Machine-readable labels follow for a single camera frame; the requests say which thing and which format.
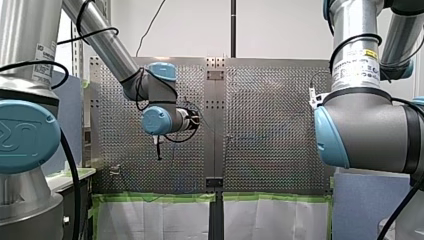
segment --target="green tape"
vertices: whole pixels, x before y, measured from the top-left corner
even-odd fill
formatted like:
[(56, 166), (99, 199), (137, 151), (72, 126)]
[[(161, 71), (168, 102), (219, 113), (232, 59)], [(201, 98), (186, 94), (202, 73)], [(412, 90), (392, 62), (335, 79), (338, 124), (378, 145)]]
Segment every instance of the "green tape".
[(93, 198), (93, 207), (92, 207), (92, 213), (93, 213), (93, 239), (97, 240), (97, 223), (99, 221), (99, 209), (100, 209), (100, 202), (95, 201)]
[(93, 201), (105, 202), (155, 202), (155, 203), (196, 203), (213, 202), (214, 194), (156, 194), (156, 193), (133, 193), (124, 192), (119, 194), (93, 195)]
[(276, 200), (285, 202), (329, 203), (327, 196), (303, 196), (280, 193), (224, 193), (224, 201)]
[(333, 234), (333, 197), (332, 196), (328, 196), (329, 198), (329, 204), (328, 204), (328, 216), (327, 216), (327, 240), (331, 240), (333, 239), (332, 234)]

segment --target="robotic arm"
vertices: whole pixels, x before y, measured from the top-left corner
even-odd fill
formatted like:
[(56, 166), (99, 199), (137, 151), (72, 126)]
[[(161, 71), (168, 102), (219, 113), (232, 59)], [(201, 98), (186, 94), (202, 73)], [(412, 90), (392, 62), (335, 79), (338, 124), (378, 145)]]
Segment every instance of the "robotic arm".
[[(59, 240), (69, 219), (63, 221), (62, 197), (50, 191), (40, 166), (64, 139), (56, 120), (59, 99), (51, 87), (52, 64), (60, 65), (54, 59), (61, 9), (80, 34), (110, 26), (92, 0), (3, 0), (0, 6), (1, 238)], [(176, 107), (175, 66), (152, 63), (148, 69), (140, 68), (111, 31), (86, 40), (121, 83), (127, 99), (149, 101), (142, 111), (146, 133), (166, 135), (198, 128), (195, 111)], [(64, 149), (67, 157), (72, 156), (69, 146)]]
[[(64, 0), (63, 9), (81, 35), (111, 27), (92, 0)], [(142, 114), (146, 133), (165, 135), (198, 127), (197, 113), (176, 107), (176, 69), (172, 64), (152, 63), (146, 77), (144, 69), (134, 62), (113, 31), (86, 40), (121, 83), (127, 99), (149, 101), (149, 107)]]
[[(410, 57), (424, 25), (424, 1), (329, 0), (324, 5), (334, 25), (334, 53), (332, 92), (315, 110), (321, 159), (331, 166), (410, 174), (415, 186), (424, 171), (424, 122), (415, 107), (424, 101), (415, 99), (415, 107), (393, 105), (396, 99), (381, 90), (380, 81), (412, 75)], [(394, 14), (380, 64), (377, 16), (387, 7)], [(405, 205), (398, 208), (396, 239), (424, 239), (416, 231), (424, 227), (423, 199), (419, 191), (403, 212)]]

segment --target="metal stand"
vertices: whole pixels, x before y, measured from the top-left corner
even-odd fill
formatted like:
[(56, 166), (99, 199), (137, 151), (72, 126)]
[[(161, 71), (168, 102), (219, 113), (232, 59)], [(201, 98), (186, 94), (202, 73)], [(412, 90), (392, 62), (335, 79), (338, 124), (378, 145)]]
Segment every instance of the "metal stand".
[(224, 198), (222, 191), (217, 191), (215, 202), (210, 203), (208, 240), (224, 239)]

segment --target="cable clip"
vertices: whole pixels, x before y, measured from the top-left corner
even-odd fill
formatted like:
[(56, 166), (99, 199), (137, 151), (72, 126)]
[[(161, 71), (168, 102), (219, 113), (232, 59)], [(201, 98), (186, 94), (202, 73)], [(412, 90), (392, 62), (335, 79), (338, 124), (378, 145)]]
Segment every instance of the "cable clip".
[(324, 99), (328, 96), (329, 93), (321, 93), (316, 95), (315, 88), (309, 88), (309, 105), (311, 105), (312, 109), (315, 110), (320, 106)]

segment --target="white label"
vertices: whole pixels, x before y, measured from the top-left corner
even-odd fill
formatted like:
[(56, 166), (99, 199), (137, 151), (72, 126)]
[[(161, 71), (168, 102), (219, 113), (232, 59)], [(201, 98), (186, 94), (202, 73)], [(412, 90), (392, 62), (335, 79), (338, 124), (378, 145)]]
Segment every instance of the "white label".
[(373, 57), (361, 56), (352, 59), (343, 59), (333, 69), (334, 81), (380, 81), (380, 64)]
[[(37, 44), (35, 60), (54, 60), (54, 51), (41, 44)], [(50, 84), (53, 66), (51, 64), (36, 64), (32, 73), (32, 80)]]

